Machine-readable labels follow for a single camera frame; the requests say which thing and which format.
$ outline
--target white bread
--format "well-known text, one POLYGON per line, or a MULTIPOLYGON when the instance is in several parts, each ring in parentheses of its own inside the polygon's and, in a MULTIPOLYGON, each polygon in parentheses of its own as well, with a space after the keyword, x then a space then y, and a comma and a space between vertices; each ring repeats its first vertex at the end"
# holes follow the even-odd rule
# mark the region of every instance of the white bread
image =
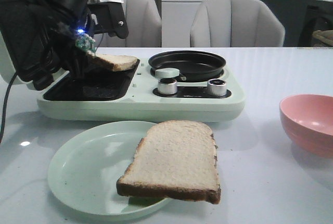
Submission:
POLYGON ((91 62, 111 71, 124 71, 133 69, 138 62, 135 56, 116 56, 108 54, 96 54, 91 56, 91 62))
POLYGON ((204 123, 171 120, 151 127, 117 181, 124 196, 220 202, 216 143, 204 123))

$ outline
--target sandwich maker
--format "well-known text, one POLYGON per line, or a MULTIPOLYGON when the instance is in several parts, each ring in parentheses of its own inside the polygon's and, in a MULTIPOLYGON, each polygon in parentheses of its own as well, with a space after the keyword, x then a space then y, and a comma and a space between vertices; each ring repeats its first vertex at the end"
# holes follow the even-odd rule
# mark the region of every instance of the sandwich maker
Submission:
MULTIPOLYGON (((3 39, 0 42, 0 51, 7 53, 0 72, 8 81, 15 68, 3 39)), ((138 50, 138 61, 131 70, 112 72, 90 66, 78 80, 60 70, 63 74, 37 97, 38 106, 44 115, 65 120, 218 122, 233 120, 241 113, 245 95, 223 57, 159 50, 138 50)), ((125 49, 121 51, 124 53, 119 55, 126 55, 125 49)), ((114 54, 112 48, 100 48, 99 52, 114 54)), ((31 65, 37 67, 38 63, 34 60, 31 65)), ((18 76, 29 87, 32 75, 24 71, 28 75, 18 76)))

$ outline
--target bowl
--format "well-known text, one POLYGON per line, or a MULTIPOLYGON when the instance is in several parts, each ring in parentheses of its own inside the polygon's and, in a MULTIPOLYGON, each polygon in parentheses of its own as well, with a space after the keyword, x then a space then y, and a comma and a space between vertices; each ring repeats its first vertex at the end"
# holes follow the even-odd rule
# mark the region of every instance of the bowl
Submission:
POLYGON ((289 138, 301 148, 333 158, 333 97, 292 95, 280 102, 280 118, 289 138))

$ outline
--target silver knob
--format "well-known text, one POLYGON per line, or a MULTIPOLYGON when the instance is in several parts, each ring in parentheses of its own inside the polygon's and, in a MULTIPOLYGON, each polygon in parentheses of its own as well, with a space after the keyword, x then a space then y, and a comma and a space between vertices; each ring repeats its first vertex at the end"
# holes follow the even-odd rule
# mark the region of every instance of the silver knob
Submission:
POLYGON ((226 82, 220 79, 211 79, 207 82, 207 93, 212 96, 224 96, 227 93, 226 82))
POLYGON ((157 91, 163 95, 173 95, 177 93, 177 80, 174 78, 163 78, 158 81, 157 91))

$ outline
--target black cable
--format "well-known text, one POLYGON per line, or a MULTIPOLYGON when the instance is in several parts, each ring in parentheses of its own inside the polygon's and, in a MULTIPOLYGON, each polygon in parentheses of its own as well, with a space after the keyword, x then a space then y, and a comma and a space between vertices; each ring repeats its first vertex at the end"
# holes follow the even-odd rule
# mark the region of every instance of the black cable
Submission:
POLYGON ((15 81, 15 78, 17 77, 17 72, 14 73, 13 77, 11 78, 7 90, 6 90, 6 94, 5 94, 5 98, 4 98, 4 104, 2 106, 2 116, 1 116, 1 128, 0 128, 0 143, 4 137, 4 132, 5 132, 5 123, 6 123, 6 109, 7 109, 7 102, 8 102, 8 98, 9 98, 9 91, 10 88, 12 86, 12 84, 15 81))
POLYGON ((103 37, 104 37, 104 33, 102 33, 102 37, 101 37, 101 39, 100 39, 100 41, 99 41, 99 43, 98 43, 98 45, 97 45, 97 47, 96 47, 96 50, 99 48, 100 44, 102 43, 102 41, 103 41, 103 37))

